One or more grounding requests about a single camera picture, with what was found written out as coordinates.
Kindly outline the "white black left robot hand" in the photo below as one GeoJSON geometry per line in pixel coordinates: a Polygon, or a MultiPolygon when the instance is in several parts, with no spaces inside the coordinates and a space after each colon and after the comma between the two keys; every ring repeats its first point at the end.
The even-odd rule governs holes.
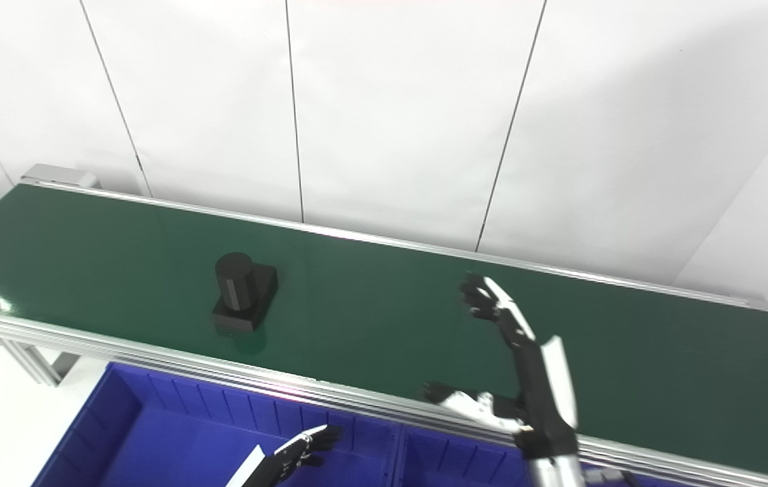
{"type": "Polygon", "coordinates": [[[301,431],[267,455],[255,447],[229,479],[229,486],[277,486],[300,467],[320,467],[321,451],[331,451],[343,435],[340,425],[316,426],[301,431]]]}

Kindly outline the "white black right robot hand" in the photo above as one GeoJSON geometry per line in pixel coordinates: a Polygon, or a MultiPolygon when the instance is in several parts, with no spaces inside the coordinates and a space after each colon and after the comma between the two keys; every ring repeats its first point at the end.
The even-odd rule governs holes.
{"type": "Polygon", "coordinates": [[[578,413],[560,336],[538,342],[518,304],[490,277],[468,273],[459,290],[469,314],[501,333],[513,357],[518,394],[507,398],[431,381],[423,385],[424,400],[510,434],[526,460],[576,455],[578,413]]]}

